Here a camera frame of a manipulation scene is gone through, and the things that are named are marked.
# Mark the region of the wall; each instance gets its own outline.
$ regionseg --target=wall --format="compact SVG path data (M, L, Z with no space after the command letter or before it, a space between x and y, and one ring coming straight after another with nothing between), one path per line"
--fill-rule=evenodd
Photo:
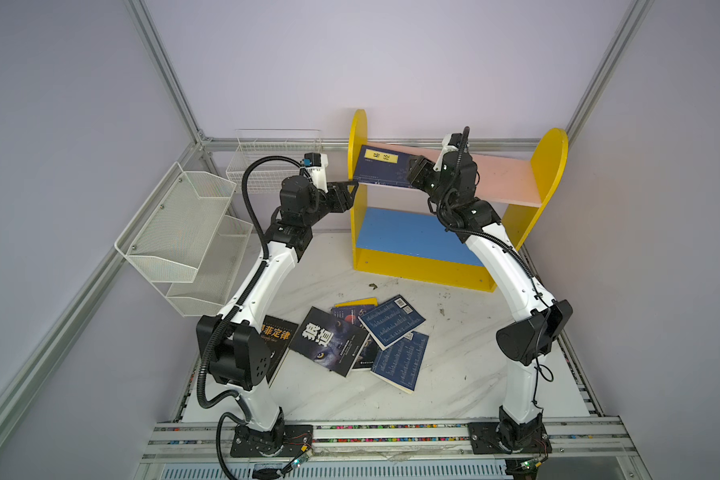
M656 0L529 249L654 480L720 478L720 1Z
M206 134L539 138L564 127L629 0L149 0Z
M0 1L0 393L188 142L121 0ZM128 270L0 478L133 475L196 347ZM67 475L84 464L106 469Z

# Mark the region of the white wire rack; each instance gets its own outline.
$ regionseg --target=white wire rack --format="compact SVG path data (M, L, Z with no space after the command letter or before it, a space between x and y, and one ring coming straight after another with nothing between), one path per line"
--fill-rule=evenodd
M245 169L259 158L281 155L299 161L309 152L322 152L320 130L238 130L238 147L232 156L226 176L236 183L238 191ZM248 178L251 194L280 191L285 178L298 169L287 162L272 161L256 168Z
M184 316L215 315L230 296L252 225L226 215L235 184L174 164L173 182L139 229L115 248Z

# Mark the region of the blue shelf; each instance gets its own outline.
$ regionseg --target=blue shelf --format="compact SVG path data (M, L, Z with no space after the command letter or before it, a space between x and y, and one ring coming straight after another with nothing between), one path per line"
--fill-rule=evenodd
M357 247L455 264L483 265L456 234L446 232L433 215L368 208Z

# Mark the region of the marble surface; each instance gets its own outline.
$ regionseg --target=marble surface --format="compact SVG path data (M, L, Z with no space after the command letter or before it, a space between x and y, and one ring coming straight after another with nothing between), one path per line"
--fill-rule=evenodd
M258 253L251 238L250 259ZM301 323L311 306L330 311L338 302L375 296L382 302L402 294L425 319L416 331L430 336L422 370L412 394L369 371L344 378L289 351L271 390L289 421L483 418L498 416L504 399L507 360L496 344L496 331L511 322L497 291L484 293L434 283L366 274L352 268L349 234L317 234L301 262L283 283L269 315ZM589 416L562 351L555 344L547 365L554 382L539 382L544 416ZM208 382L207 395L223 387ZM184 422L215 422L224 411L239 412L234 400L209 409L192 397Z

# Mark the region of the yellow label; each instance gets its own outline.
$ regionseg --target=yellow label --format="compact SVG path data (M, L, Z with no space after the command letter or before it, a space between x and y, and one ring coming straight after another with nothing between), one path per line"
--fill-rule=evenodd
M371 160L381 160L389 162L390 164L396 164L398 162L398 156L395 154L386 154L381 151L370 149L365 149L365 158L370 158Z

